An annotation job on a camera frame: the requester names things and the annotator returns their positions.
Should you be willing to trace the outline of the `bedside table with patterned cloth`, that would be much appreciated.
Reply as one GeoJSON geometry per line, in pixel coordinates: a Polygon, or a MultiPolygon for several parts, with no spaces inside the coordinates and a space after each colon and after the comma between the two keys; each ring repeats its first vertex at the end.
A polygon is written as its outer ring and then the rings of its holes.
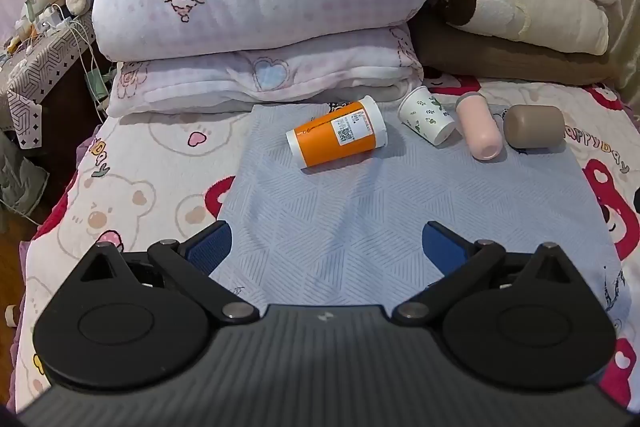
{"type": "Polygon", "coordinates": [[[13,131],[22,150],[42,145],[42,102],[93,41],[87,13],[1,65],[1,130],[13,131]]]}

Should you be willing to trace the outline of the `white green-print paper cup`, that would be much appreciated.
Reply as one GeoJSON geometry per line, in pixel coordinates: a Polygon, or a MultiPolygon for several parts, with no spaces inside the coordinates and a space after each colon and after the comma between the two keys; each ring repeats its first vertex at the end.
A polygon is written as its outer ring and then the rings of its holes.
{"type": "Polygon", "coordinates": [[[407,94],[398,107],[397,116],[401,124],[434,146],[444,143],[456,129],[454,118],[424,86],[407,94]]]}

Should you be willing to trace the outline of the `cream folded blanket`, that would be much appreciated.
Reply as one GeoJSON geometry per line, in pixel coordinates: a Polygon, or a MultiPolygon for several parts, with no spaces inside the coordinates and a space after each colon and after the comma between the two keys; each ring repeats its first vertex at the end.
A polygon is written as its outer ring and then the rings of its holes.
{"type": "Polygon", "coordinates": [[[561,53],[608,50],[608,14],[593,0],[440,0],[447,24],[561,53]]]}

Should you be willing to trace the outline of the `pink tumbler cup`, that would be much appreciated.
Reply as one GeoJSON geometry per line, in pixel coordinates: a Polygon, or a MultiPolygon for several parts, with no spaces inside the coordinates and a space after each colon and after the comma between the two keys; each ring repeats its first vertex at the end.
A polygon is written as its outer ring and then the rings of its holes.
{"type": "Polygon", "coordinates": [[[479,161],[495,159],[503,139],[489,105],[478,92],[465,93],[456,103],[460,129],[472,156],[479,161]]]}

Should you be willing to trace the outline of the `bear print bed sheet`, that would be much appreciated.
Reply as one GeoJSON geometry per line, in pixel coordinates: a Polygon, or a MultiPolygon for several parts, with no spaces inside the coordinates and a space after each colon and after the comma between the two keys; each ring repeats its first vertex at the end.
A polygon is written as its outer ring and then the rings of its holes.
{"type": "MultiPolygon", "coordinates": [[[[596,196],[630,290],[627,320],[602,377],[604,391],[639,407],[639,132],[605,87],[442,76],[426,85],[447,112],[465,93],[486,98],[503,124],[513,105],[557,107],[564,142],[596,196]]],[[[111,118],[96,134],[70,187],[30,242],[20,333],[12,355],[10,406],[27,407],[48,387],[32,344],[36,321],[82,256],[98,242],[125,253],[161,239],[184,241],[221,219],[250,132],[250,115],[134,114],[111,118]]]]}

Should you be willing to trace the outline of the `taupe grey metal cup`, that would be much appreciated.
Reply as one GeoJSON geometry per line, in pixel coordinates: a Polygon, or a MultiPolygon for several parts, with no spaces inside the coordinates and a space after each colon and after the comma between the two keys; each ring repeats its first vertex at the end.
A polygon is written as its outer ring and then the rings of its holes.
{"type": "Polygon", "coordinates": [[[504,114],[504,136],[515,150],[559,147],[564,130],[563,113],[554,106],[518,104],[504,114]]]}

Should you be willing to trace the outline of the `light blue patterned cloth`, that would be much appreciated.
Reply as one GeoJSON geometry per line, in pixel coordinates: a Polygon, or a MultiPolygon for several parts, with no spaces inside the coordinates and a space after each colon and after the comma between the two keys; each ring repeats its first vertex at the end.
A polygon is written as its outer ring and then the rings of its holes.
{"type": "Polygon", "coordinates": [[[631,295],[600,207],[567,146],[504,150],[475,160],[460,136],[433,146],[385,105],[387,144],[300,169],[285,135],[322,116],[322,104],[257,106],[220,217],[231,251],[213,271],[258,309],[380,305],[393,309],[449,267],[422,246],[435,221],[468,241],[532,253],[558,244],[615,323],[631,295]]]}

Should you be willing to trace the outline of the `pink heart lower pillow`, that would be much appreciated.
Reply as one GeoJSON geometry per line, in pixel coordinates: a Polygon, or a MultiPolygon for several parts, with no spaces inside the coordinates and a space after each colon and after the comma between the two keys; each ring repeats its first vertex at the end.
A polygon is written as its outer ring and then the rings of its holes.
{"type": "Polygon", "coordinates": [[[107,114],[227,113],[255,104],[395,101],[423,68],[405,25],[313,38],[283,48],[120,63],[107,114]]]}

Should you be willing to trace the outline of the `orange white paper cup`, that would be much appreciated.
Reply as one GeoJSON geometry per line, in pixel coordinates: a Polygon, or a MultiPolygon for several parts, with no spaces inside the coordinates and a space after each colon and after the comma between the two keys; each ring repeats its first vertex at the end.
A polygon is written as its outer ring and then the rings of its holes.
{"type": "Polygon", "coordinates": [[[300,169],[317,167],[387,144],[381,109],[370,95],[285,133],[300,169]]]}

